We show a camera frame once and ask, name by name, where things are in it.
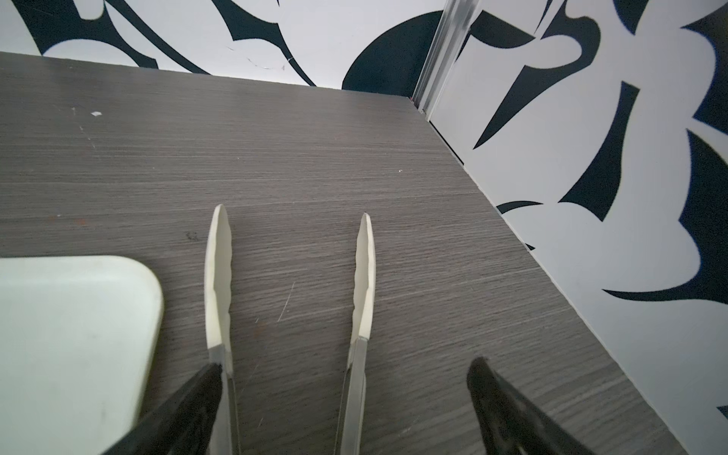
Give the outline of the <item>white plastic tray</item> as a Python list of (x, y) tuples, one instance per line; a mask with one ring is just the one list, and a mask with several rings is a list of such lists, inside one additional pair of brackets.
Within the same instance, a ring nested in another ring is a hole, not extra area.
[(100, 454), (136, 424), (164, 312), (119, 256), (1, 262), (1, 450)]

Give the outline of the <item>aluminium frame post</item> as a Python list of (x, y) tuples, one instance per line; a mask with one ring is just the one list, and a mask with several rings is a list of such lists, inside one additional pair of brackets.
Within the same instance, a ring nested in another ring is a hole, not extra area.
[(413, 103), (430, 120), (470, 26), (481, 10), (478, 0), (449, 0), (440, 18), (422, 72), (415, 85)]

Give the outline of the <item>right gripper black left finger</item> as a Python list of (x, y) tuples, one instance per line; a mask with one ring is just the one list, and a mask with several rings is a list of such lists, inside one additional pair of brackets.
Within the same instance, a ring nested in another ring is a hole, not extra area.
[(206, 365), (105, 453), (206, 453), (222, 397), (221, 373), (221, 365)]

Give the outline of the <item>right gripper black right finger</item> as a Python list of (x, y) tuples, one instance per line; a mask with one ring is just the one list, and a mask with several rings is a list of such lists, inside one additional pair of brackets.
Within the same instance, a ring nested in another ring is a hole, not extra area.
[(488, 454), (593, 452), (492, 370), (482, 356), (471, 362), (466, 384)]

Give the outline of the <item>white-tipped steel tongs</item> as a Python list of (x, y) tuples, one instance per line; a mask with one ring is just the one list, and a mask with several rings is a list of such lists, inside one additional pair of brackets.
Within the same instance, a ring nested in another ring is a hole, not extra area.
[[(222, 398), (212, 426), (210, 454), (237, 454), (240, 449), (231, 352), (231, 260), (232, 235), (224, 205), (214, 209), (206, 248), (204, 307), (210, 361), (222, 366)], [(366, 397), (365, 364), (375, 306), (375, 239), (369, 214), (361, 218), (356, 238), (356, 271), (353, 296), (352, 335), (342, 404), (337, 424), (335, 453), (358, 454)]]

